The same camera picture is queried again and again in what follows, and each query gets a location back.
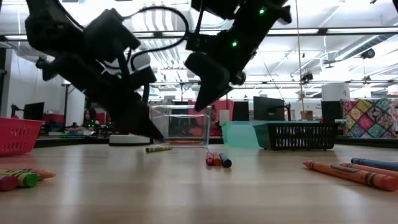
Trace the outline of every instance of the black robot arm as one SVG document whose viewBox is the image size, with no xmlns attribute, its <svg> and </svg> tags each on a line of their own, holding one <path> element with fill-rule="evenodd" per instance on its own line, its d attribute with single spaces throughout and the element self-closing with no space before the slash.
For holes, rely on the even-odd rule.
<svg viewBox="0 0 398 224">
<path fill-rule="evenodd" d="M 134 14 L 123 17 L 115 9 L 106 9 L 87 27 L 82 27 L 59 0 L 26 2 L 30 13 L 25 21 L 29 44 L 55 57 L 53 62 L 38 60 L 43 79 L 61 75 L 108 111 L 120 131 L 155 139 L 163 136 L 150 121 L 146 104 L 149 84 L 156 82 L 156 78 L 149 65 L 134 68 L 133 61 L 138 55 L 175 47 L 185 39 L 186 48 L 193 51 L 185 66 L 201 78 L 195 105 L 200 111 L 231 91 L 230 83 L 244 83 L 243 68 L 276 21 L 292 22 L 290 7 L 283 7 L 286 0 L 192 0 L 192 8 L 200 12 L 200 19 L 197 29 L 188 33 L 188 21 L 181 12 L 165 6 L 146 7 L 137 13 L 169 10 L 182 18 L 187 29 L 183 38 L 170 46 L 132 55 L 141 43 L 122 22 Z M 232 27 L 217 35 L 201 34 L 200 23 L 205 11 L 222 19 L 234 19 Z M 126 49 L 130 49 L 127 59 Z M 107 64 L 115 60 L 119 62 L 119 75 L 106 69 Z M 132 65 L 132 74 L 128 62 Z M 145 87 L 143 99 L 136 93 L 141 86 Z"/>
<path fill-rule="evenodd" d="M 54 56 L 53 62 L 39 60 L 43 79 L 61 75 L 92 101 L 100 104 L 125 133 L 162 139 L 149 119 L 147 102 L 136 90 L 148 89 L 156 82 L 146 66 L 131 75 L 124 50 L 136 50 L 137 38 L 122 24 L 116 10 L 105 10 L 86 28 L 72 22 L 58 0 L 27 0 L 30 15 L 25 21 L 29 44 L 36 50 Z M 111 74 L 105 62 L 119 61 L 121 75 Z"/>
</svg>

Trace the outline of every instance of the wooden table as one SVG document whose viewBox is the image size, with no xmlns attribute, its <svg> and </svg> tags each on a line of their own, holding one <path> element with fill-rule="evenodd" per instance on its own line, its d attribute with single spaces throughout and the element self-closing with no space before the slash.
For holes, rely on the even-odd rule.
<svg viewBox="0 0 398 224">
<path fill-rule="evenodd" d="M 223 146 L 211 146 L 221 151 Z M 225 149 L 231 169 L 206 167 L 204 149 L 144 153 L 142 147 L 82 145 L 0 158 L 0 168 L 58 173 L 33 189 L 0 192 L 0 223 L 267 224 L 398 221 L 398 193 L 303 168 L 314 159 L 398 161 L 398 151 L 336 146 L 332 151 Z"/>
</svg>

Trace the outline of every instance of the black plastic basket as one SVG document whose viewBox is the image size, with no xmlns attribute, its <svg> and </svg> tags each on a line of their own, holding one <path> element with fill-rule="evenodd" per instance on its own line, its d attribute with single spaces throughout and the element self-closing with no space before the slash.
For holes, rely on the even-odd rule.
<svg viewBox="0 0 398 224">
<path fill-rule="evenodd" d="M 255 125 L 264 149 L 332 149 L 337 125 L 331 123 L 268 123 Z"/>
</svg>

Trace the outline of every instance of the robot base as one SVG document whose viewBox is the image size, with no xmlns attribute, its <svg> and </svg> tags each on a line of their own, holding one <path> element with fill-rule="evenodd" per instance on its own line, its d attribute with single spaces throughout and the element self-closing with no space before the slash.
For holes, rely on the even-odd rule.
<svg viewBox="0 0 398 224">
<path fill-rule="evenodd" d="M 146 146 L 151 144 L 151 139 L 142 136 L 129 135 L 111 135 L 109 137 L 110 146 Z"/>
</svg>

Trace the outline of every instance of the green crayon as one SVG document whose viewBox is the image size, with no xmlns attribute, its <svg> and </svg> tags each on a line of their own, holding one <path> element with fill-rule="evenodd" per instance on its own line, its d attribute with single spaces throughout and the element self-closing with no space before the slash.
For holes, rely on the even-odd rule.
<svg viewBox="0 0 398 224">
<path fill-rule="evenodd" d="M 146 152 L 160 152 L 160 151 L 167 151 L 167 150 L 172 150 L 173 147 L 171 146 L 159 146 L 159 147 L 148 147 L 145 149 Z"/>
<path fill-rule="evenodd" d="M 0 170 L 0 175 L 17 177 L 19 187 L 34 187 L 40 180 L 40 175 L 26 170 Z"/>
</svg>

